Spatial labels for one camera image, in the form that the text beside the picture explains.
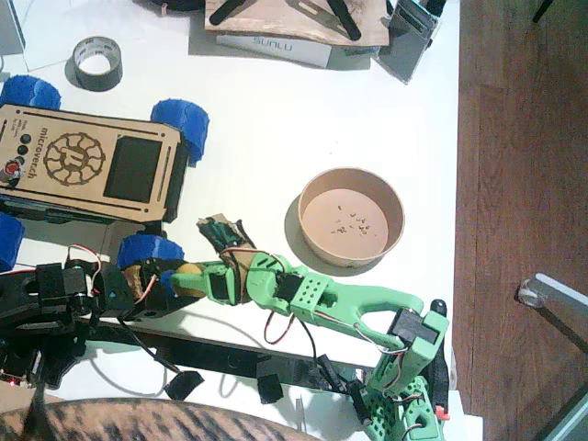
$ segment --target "blue tire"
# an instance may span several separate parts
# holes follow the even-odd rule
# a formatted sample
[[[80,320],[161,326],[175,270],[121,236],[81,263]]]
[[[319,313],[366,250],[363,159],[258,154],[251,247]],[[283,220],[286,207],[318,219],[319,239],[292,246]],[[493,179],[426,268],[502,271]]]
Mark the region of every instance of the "blue tire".
[[[124,269],[151,257],[160,259],[183,259],[184,250],[175,242],[154,234],[133,234],[120,244],[117,265]]]
[[[17,262],[25,227],[18,220],[0,213],[0,272],[10,271]]]
[[[16,104],[59,110],[62,96],[55,87],[29,75],[11,76],[4,83],[0,94],[0,105]]]
[[[184,133],[190,150],[189,164],[196,166],[204,154],[204,144],[209,134],[209,115],[200,106],[183,99],[160,101],[151,112],[151,121],[168,124]]]

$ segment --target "cable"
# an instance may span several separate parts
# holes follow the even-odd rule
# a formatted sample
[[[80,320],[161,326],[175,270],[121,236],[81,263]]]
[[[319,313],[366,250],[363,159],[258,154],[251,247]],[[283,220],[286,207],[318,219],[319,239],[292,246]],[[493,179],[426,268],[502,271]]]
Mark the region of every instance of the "cable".
[[[269,316],[267,317],[266,327],[264,328],[264,339],[266,340],[266,343],[268,343],[270,345],[276,345],[282,341],[282,338],[284,338],[286,336],[286,334],[290,330],[290,326],[292,326],[292,323],[294,322],[294,319],[296,318],[296,317],[294,317],[294,314],[290,315],[290,321],[288,323],[288,327],[286,328],[286,331],[284,331],[284,333],[282,335],[280,335],[277,340],[270,342],[267,340],[267,328],[269,327],[269,324],[271,323],[273,317],[274,317],[274,312],[271,311],[269,313]]]
[[[404,433],[402,434],[401,441],[404,441],[404,438],[406,438],[406,436],[408,435],[408,433],[409,433],[411,430],[413,430],[413,429],[416,429],[416,428],[418,428],[418,427],[423,427],[423,425],[422,425],[422,424],[413,424],[413,425],[409,425],[409,426],[406,428],[406,430],[404,431]]]
[[[349,324],[349,323],[341,322],[339,319],[335,319],[334,317],[331,317],[330,315],[325,314],[324,312],[321,312],[321,311],[315,311],[314,313],[319,315],[320,317],[323,317],[326,320],[330,320],[331,322],[339,323],[343,326],[354,328],[356,330],[356,332],[361,336],[361,338],[363,338],[367,342],[370,342],[371,344],[373,344],[376,347],[376,349],[378,349],[382,354],[385,354],[387,356],[400,356],[400,355],[404,354],[406,351],[408,351],[408,348],[406,348],[406,347],[404,349],[399,349],[398,351],[388,351],[386,349],[382,349],[381,347],[379,347],[379,345],[376,342],[374,342],[371,338],[369,338],[367,335],[363,334],[359,330],[359,323]]]
[[[130,335],[130,337],[132,337],[132,339],[137,343],[137,345],[139,345],[147,354],[149,354],[153,360],[155,360],[157,363],[159,363],[160,365],[163,365],[164,368],[168,368],[169,370],[175,372],[176,374],[179,374],[181,372],[181,370],[179,369],[179,367],[177,367],[176,365],[174,365],[173,363],[170,363],[169,361],[167,361],[165,358],[162,358],[160,356],[158,356],[157,354],[155,354],[143,341],[141,338],[139,338],[137,336],[136,333],[134,333],[134,331],[124,322],[122,321],[122,319],[119,319],[119,323],[122,326],[122,329],[124,329],[128,335]]]
[[[222,250],[219,255],[223,254],[223,253],[228,253],[228,252],[234,252],[234,253],[263,253],[263,254],[267,254],[269,255],[272,259],[274,259],[276,262],[279,263],[279,265],[282,267],[282,271],[286,272],[286,266],[284,265],[284,262],[282,262],[277,256],[268,253],[267,251],[264,250],[257,250],[254,248],[239,248],[239,247],[230,247],[230,248],[225,248],[224,250]]]
[[[384,388],[382,389],[382,395],[384,395],[385,397],[388,396],[388,389],[390,389],[392,386],[394,386],[399,379],[401,379],[401,372],[402,372],[402,358],[404,357],[404,354],[399,354],[398,355],[398,363],[396,364],[396,366],[398,367],[398,372],[396,373],[396,377],[394,377],[394,379],[388,383],[387,385],[384,386]]]
[[[147,285],[147,288],[145,289],[145,292],[143,292],[141,294],[141,296],[135,301],[135,305],[138,305],[147,297],[147,294],[149,294],[151,292],[153,285],[155,284],[155,280],[157,280],[157,276],[155,274],[153,274],[151,276],[151,280],[149,281],[149,284]]]
[[[71,245],[68,245],[68,247],[67,247],[67,259],[66,260],[70,260],[70,252],[71,252],[71,249],[72,248],[77,248],[78,250],[86,251],[87,253],[91,254],[97,260],[97,262],[98,262],[98,269],[92,275],[92,278],[91,278],[91,281],[92,282],[91,282],[90,291],[92,291],[92,289],[94,289],[94,280],[96,279],[96,276],[102,270],[102,260],[100,259],[100,256],[98,255],[98,253],[96,251],[92,250],[91,248],[88,248],[87,246],[80,245],[79,243],[72,243]]]
[[[404,349],[399,349],[397,351],[388,351],[386,349],[382,349],[378,346],[378,344],[376,342],[374,342],[371,338],[369,338],[367,335],[365,335],[364,333],[362,333],[359,330],[359,323],[354,323],[353,327],[355,328],[355,330],[357,331],[357,333],[359,335],[361,335],[365,340],[369,341],[371,344],[373,344],[382,354],[388,355],[388,356],[398,356],[400,354],[404,354],[408,348],[404,348]]]
[[[304,331],[306,331],[306,334],[309,336],[309,338],[311,339],[311,345],[312,345],[312,360],[314,361],[314,363],[316,363],[316,344],[314,343],[314,339],[312,338],[312,334],[311,331],[309,330],[309,327],[306,325],[305,322],[303,322],[301,319],[298,319],[298,321],[300,322],[300,324],[302,325],[302,327],[304,328]]]
[[[422,396],[423,395],[421,395],[419,393],[414,393],[413,395],[409,395],[406,398],[392,398],[391,400],[394,402],[407,402],[407,401],[412,401],[412,400],[418,400]]]
[[[5,273],[0,273],[0,276],[7,276],[8,274],[34,273],[35,271],[37,271],[35,268],[31,268],[31,269],[16,269],[14,271],[6,271]]]

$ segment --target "hole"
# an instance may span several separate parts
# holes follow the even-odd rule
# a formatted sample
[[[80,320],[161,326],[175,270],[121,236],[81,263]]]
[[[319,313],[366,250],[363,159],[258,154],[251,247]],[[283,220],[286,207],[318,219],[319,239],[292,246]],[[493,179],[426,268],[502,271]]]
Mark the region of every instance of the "hole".
[[[104,54],[99,53],[82,60],[79,67],[87,74],[105,74],[110,70],[110,62]]]
[[[319,305],[326,306],[327,308],[332,308],[337,303],[337,296],[328,291],[324,291],[319,299]]]

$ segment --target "white desk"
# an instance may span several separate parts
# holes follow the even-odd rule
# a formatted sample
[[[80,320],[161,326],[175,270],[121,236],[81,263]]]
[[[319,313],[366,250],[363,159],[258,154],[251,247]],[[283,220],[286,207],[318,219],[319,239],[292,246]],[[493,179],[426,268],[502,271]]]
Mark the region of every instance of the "white desk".
[[[282,385],[284,398],[261,404],[257,380],[200,369],[204,378],[186,401],[248,413],[301,430],[324,440],[368,440],[361,431],[349,397],[332,392]],[[163,386],[174,373],[136,346],[89,342],[84,359],[50,394],[65,400],[106,397],[167,399]],[[481,441],[482,419],[464,415],[459,392],[449,392],[451,420],[444,427],[450,441]]]
[[[338,277],[339,281],[410,292],[423,299],[426,308],[431,300],[440,298],[447,302],[451,318],[458,0],[447,2],[443,26],[408,86],[375,62],[369,70],[336,72],[278,60],[188,56],[189,15],[157,18],[152,10],[124,2],[125,7],[133,8],[130,24],[124,31],[117,25],[100,32],[100,23],[90,23],[101,18],[96,1],[73,3],[93,5],[93,15],[81,16],[82,6],[70,14],[85,17],[92,33],[118,39],[124,75],[114,89],[91,93],[70,85],[63,74],[64,62],[32,72],[60,90],[62,109],[147,119],[160,99],[181,97],[209,112],[204,158],[187,171],[178,218],[165,226],[169,238],[182,244],[187,259],[215,258],[195,224],[199,217],[223,212],[230,220],[243,219],[257,246],[282,254],[297,265],[305,250],[292,224],[293,201],[323,170],[358,166],[394,186],[405,209],[406,226],[398,245],[380,263],[363,274]],[[24,25],[30,40],[35,36],[38,40],[37,33],[42,32],[51,44],[59,43],[56,35],[60,33],[67,41],[68,27],[60,25],[60,17],[49,17],[55,14],[57,4],[32,5]],[[39,11],[38,7],[48,9]],[[107,7],[103,9],[107,16]],[[51,35],[45,28],[35,27],[33,17],[54,23]],[[132,35],[133,26],[137,27],[137,36]],[[198,40],[190,45],[198,46]],[[20,56],[7,57],[6,69],[13,74],[26,72]],[[21,265],[63,260],[64,246],[72,242],[93,246],[114,259],[120,237],[134,228],[76,222],[61,226],[26,224],[27,238],[17,260]],[[287,236],[298,256],[292,252]],[[368,325],[382,332],[388,329],[392,314],[370,315],[366,317]],[[279,345],[263,343],[266,316],[267,311],[254,304],[229,308],[202,300],[137,326],[148,332],[220,345],[310,355],[308,337],[297,323]],[[285,318],[277,317],[271,334],[281,333],[285,324]],[[326,329],[312,327],[311,331],[319,353],[327,353],[332,360],[368,367],[378,362],[379,352],[370,344]],[[451,341],[450,330],[447,340]],[[446,359],[450,360],[450,345],[446,349]]]

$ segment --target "hardwood floor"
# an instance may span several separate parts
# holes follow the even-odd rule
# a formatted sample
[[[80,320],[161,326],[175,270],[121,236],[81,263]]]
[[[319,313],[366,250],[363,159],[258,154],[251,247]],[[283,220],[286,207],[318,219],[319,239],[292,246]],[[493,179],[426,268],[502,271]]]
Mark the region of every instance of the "hardwood floor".
[[[588,4],[534,24],[538,3],[461,2],[454,347],[487,441],[534,439],[588,384],[585,346],[514,299],[535,272],[588,294]]]

